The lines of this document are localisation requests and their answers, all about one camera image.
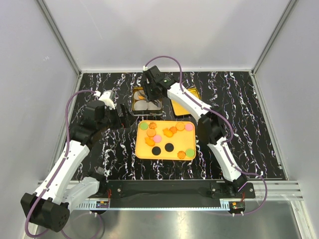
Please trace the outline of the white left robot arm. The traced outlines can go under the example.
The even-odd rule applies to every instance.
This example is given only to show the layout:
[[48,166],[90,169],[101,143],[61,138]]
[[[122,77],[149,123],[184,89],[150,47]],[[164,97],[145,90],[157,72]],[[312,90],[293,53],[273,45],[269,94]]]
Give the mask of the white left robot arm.
[[106,176],[98,171],[89,172],[71,190],[66,188],[80,163],[106,130],[128,128],[135,122],[126,105],[120,106],[122,116],[105,100],[89,102],[80,123],[71,128],[62,154],[48,176],[32,194],[22,196],[20,203],[26,216],[25,232],[29,237],[37,237],[29,232],[29,223],[60,232],[71,212],[84,200],[91,196],[103,197],[110,192]]

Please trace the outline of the right control board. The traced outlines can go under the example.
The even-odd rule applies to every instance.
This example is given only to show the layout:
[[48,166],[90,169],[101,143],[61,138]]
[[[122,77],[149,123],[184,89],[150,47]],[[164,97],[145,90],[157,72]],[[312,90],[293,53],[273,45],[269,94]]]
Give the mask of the right control board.
[[230,209],[235,211],[245,211],[246,203],[244,201],[231,202]]

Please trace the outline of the green sandwich cookie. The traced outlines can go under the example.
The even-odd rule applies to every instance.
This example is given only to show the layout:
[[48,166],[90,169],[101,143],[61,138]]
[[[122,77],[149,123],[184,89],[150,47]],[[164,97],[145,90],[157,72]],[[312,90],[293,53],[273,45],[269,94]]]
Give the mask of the green sandwich cookie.
[[147,130],[149,125],[146,122],[142,122],[140,123],[139,127],[141,130]]
[[195,156],[195,151],[193,149],[189,148],[185,151],[185,154],[187,157],[193,158]]

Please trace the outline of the pink sandwich cookie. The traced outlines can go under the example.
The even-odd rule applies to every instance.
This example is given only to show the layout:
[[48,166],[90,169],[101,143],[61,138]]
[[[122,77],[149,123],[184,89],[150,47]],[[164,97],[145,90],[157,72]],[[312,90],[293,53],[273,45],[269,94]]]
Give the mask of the pink sandwich cookie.
[[194,126],[193,126],[192,123],[187,123],[187,124],[185,125],[185,130],[187,130],[187,131],[192,131],[193,129],[194,129]]
[[155,136],[153,137],[153,141],[154,141],[155,143],[160,143],[160,142],[162,141],[162,137],[161,137],[160,135],[155,135]]

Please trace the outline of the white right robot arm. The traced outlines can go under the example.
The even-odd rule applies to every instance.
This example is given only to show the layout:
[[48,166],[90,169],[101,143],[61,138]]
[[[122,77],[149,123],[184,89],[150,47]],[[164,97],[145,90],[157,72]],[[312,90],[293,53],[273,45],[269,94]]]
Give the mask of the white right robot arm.
[[147,100],[167,97],[185,108],[197,123],[198,140],[207,144],[217,159],[226,191],[231,197],[244,192],[247,179],[239,169],[226,139],[225,125],[231,127],[227,119],[218,111],[195,97],[173,76],[162,73],[157,66],[143,67],[145,79],[141,82]]

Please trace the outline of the orange swirl cookie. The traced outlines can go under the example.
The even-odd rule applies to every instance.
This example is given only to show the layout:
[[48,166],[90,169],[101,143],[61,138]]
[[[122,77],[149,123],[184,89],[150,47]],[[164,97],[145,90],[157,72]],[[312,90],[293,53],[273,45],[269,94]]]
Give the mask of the orange swirl cookie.
[[156,129],[156,128],[157,128],[157,124],[156,124],[155,122],[151,122],[151,123],[149,124],[149,128],[150,128],[150,129]]
[[177,153],[177,157],[178,157],[179,159],[185,159],[186,154],[185,154],[184,151],[179,151],[179,152]]

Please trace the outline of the yellow plastic tray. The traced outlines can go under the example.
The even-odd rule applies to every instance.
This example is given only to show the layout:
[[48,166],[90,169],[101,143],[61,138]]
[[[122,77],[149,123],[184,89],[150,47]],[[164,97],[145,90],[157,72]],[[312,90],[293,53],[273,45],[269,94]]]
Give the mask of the yellow plastic tray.
[[[155,143],[155,146],[158,146],[161,148],[161,154],[158,156],[155,156],[152,154],[152,148],[151,146],[148,146],[145,143],[145,137],[147,136],[147,130],[150,129],[148,127],[147,130],[141,130],[139,125],[142,122],[146,122],[148,125],[151,122],[155,122],[157,124],[156,135],[160,135],[162,137],[162,141],[160,143]],[[152,159],[152,160],[185,160],[185,161],[192,161],[193,158],[185,157],[185,159],[179,159],[177,157],[177,153],[179,151],[186,151],[187,149],[191,148],[196,152],[196,138],[195,138],[195,125],[194,129],[192,131],[177,131],[177,133],[173,134],[172,137],[166,137],[163,134],[163,129],[168,128],[170,129],[172,126],[176,126],[178,122],[182,122],[185,125],[187,123],[192,123],[190,121],[166,121],[166,120],[143,120],[138,125],[137,130],[137,140],[136,140],[136,148],[135,148],[135,154],[140,159]],[[174,150],[172,152],[167,152],[164,148],[164,146],[167,143],[171,143],[174,145]]]

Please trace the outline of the left control board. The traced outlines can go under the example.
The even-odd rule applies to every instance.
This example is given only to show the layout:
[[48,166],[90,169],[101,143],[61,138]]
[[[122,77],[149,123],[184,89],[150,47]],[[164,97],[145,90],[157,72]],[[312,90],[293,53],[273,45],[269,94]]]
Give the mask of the left control board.
[[109,208],[110,201],[96,201],[96,208]]

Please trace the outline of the dark cookie tin box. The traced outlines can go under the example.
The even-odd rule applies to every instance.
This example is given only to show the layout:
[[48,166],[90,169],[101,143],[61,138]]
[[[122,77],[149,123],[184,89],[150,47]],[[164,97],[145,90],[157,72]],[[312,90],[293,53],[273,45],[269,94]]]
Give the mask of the dark cookie tin box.
[[132,112],[135,116],[160,116],[162,115],[162,99],[149,101],[142,87],[134,87]]

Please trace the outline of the aluminium frame rail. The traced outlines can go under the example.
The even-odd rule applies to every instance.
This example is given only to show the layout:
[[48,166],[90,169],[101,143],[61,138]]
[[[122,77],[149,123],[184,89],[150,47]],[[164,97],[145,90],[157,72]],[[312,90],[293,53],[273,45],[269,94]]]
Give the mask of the aluminium frame rail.
[[[265,192],[264,183],[261,180],[250,180],[253,184],[255,195],[262,200]],[[297,181],[266,180],[267,200],[269,201],[302,201],[303,195]]]

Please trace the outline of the black sandwich cookie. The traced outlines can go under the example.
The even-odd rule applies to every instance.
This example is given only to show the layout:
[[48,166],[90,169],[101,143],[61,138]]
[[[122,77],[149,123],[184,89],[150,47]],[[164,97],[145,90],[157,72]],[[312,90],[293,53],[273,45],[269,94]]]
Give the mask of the black sandwich cookie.
[[174,145],[171,144],[171,143],[167,143],[165,146],[164,146],[165,150],[167,152],[172,152],[174,150]]
[[161,148],[158,147],[158,146],[155,146],[152,148],[152,154],[155,155],[155,156],[158,156],[161,154]]

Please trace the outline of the orange round waffle cookie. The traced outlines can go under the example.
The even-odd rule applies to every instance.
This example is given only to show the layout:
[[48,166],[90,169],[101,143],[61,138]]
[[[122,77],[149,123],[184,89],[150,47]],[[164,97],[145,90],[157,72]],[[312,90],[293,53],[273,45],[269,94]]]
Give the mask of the orange round waffle cookie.
[[182,122],[178,122],[175,127],[178,131],[183,131],[185,129],[185,124]]

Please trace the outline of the orange cat cookie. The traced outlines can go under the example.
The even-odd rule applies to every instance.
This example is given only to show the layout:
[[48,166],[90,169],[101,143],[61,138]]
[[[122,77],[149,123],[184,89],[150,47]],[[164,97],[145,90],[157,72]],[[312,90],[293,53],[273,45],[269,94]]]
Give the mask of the orange cat cookie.
[[173,132],[170,129],[168,129],[168,128],[163,129],[163,134],[166,137],[172,137],[173,136]]

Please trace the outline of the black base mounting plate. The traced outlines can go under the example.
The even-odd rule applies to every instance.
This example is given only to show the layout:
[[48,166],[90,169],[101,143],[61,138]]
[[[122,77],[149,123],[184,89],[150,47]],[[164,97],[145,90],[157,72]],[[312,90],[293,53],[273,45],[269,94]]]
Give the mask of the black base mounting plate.
[[235,192],[221,180],[110,180],[103,186],[112,209],[212,209],[220,200],[255,199],[252,183]]

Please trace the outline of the white paper cup liner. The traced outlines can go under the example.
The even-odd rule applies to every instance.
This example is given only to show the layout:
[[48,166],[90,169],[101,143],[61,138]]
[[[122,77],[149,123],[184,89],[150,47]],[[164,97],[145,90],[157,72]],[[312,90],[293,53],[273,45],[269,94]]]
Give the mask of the white paper cup liner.
[[148,102],[148,111],[160,111],[162,109],[161,101],[151,101]]
[[136,91],[136,92],[134,93],[134,99],[135,99],[136,101],[140,101],[140,100],[138,99],[138,96],[143,96],[143,97],[144,97],[144,95],[143,95],[142,93],[140,93],[140,91]]
[[134,104],[134,111],[146,111],[148,108],[148,102],[145,100],[136,101]]

